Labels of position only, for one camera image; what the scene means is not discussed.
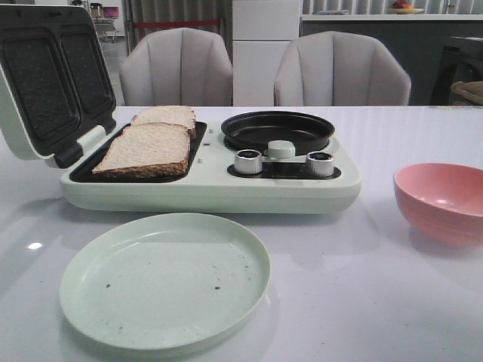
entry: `white cabinet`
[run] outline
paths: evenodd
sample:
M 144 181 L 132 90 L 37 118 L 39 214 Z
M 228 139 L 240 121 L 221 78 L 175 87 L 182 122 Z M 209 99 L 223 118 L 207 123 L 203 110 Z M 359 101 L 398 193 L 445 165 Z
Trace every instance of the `white cabinet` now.
M 281 57 L 299 36 L 300 5 L 300 0 L 233 2 L 234 106 L 273 106 Z

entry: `toast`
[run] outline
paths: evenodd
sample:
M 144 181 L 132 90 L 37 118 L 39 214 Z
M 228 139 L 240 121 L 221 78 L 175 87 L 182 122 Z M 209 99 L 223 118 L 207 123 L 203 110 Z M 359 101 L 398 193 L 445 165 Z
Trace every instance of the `toast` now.
M 126 127 L 92 170 L 104 177 L 147 178 L 186 172 L 189 134 L 185 126 L 145 123 Z
M 188 106 L 154 106 L 139 112 L 131 125 L 148 123 L 181 124 L 188 129 L 191 138 L 196 137 L 195 112 Z

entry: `countertop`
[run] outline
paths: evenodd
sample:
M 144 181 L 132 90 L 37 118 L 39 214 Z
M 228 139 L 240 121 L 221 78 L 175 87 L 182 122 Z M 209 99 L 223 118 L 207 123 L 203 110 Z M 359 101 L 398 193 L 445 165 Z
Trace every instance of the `countertop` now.
M 115 111 L 119 124 L 139 108 Z M 199 121 L 259 109 L 195 108 Z M 220 214 L 249 228 L 272 260 L 267 294 L 235 334 L 185 361 L 474 362 L 483 355 L 483 248 L 449 247 L 399 213 L 392 175 L 414 162 L 483 168 L 483 109 L 322 107 L 363 177 L 355 203 L 328 215 Z M 83 210 L 64 170 L 16 159 L 0 140 L 0 360 L 122 357 L 65 319 L 59 286 L 77 252 L 151 213 Z

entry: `fruit bowl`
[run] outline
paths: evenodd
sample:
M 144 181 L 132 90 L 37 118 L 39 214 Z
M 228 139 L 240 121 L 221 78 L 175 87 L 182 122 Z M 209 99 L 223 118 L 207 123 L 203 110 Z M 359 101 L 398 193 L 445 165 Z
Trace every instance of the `fruit bowl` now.
M 424 11 L 421 8 L 389 8 L 389 10 L 395 14 L 418 14 Z
M 483 170 L 462 164 L 409 164 L 394 174 L 405 219 L 423 234 L 458 246 L 483 246 Z

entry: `frying pan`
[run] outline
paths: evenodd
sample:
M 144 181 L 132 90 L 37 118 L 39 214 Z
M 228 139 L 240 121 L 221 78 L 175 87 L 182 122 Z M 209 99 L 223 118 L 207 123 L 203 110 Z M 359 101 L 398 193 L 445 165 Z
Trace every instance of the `frying pan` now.
M 225 140 L 234 149 L 256 149 L 264 154 L 268 142 L 291 141 L 295 155 L 323 149 L 335 128 L 329 121 L 299 112 L 249 112 L 228 118 L 221 124 Z

